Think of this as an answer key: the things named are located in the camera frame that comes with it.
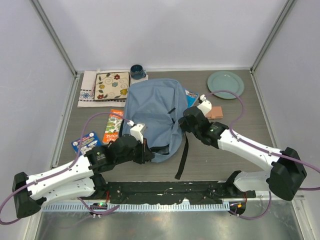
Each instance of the floor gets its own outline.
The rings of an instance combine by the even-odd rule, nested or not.
[[[200,94],[206,94],[209,92],[207,79],[214,72],[215,71],[149,71],[147,74],[149,75],[149,79],[176,79],[186,89]],[[245,85],[245,90],[241,98],[245,104],[246,112],[244,117],[235,124],[235,130],[250,139],[271,146],[272,142],[250,72],[248,70],[234,70],[231,72],[240,76]],[[78,108],[77,104],[81,81],[82,78],[80,79],[73,103],[58,162],[59,166],[74,159],[75,152],[71,146],[71,142],[80,137],[83,125],[87,119],[93,114],[108,112],[111,109],[111,107]],[[230,124],[241,112],[241,105],[236,99],[224,100],[215,96],[210,96],[208,99],[213,106],[222,106],[223,119],[219,121],[224,124]],[[102,139],[107,120],[107,116],[100,116],[93,119],[86,132],[95,131],[98,137]],[[181,177],[183,181],[226,180],[229,175],[236,170],[245,172],[261,170],[258,166],[237,155],[202,144],[191,134],[188,135],[188,139],[189,152]],[[182,156],[183,146],[184,143],[181,144],[177,153],[165,162],[147,163],[143,165],[126,162],[117,165],[112,171],[105,172],[102,175],[106,181],[174,181],[174,176],[177,173]]]
[[[261,214],[268,201],[253,200],[246,216]],[[43,212],[35,240],[302,240],[291,202],[274,200],[269,214],[245,220],[223,211]]]

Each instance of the blue book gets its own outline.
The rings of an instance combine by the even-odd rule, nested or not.
[[[79,144],[80,144],[80,138],[71,143],[75,153],[78,152]],[[91,150],[92,148],[94,148],[96,146],[101,146],[101,145],[102,145],[102,143],[94,131],[88,133],[87,135],[83,136],[83,138],[82,138],[80,156],[85,154],[87,151]]]
[[[192,107],[197,101],[199,94],[193,91],[185,90],[186,99],[188,101],[188,108]]]

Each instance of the dark blue mug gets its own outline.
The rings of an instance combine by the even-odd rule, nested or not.
[[[133,65],[130,68],[130,75],[133,79],[139,80],[146,77],[146,72],[144,71],[144,68],[141,65]]]

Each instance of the plate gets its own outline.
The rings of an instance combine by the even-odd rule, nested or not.
[[[228,90],[240,96],[245,90],[245,84],[242,79],[230,71],[217,71],[210,75],[207,82],[210,92],[219,90]],[[218,92],[215,96],[222,99],[235,99],[231,93]]]

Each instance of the white wall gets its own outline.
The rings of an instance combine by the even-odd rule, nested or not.
[[[302,160],[320,167],[320,1],[297,1],[257,69],[272,129],[281,148],[296,149]],[[304,187],[319,187],[308,171]],[[305,192],[319,231],[320,192]]]
[[[40,0],[77,70],[251,67],[286,0]]]
[[[14,175],[49,167],[72,75],[28,0],[0,7],[0,202]],[[1,213],[15,219],[11,200]],[[2,240],[22,240],[28,219],[0,225]]]

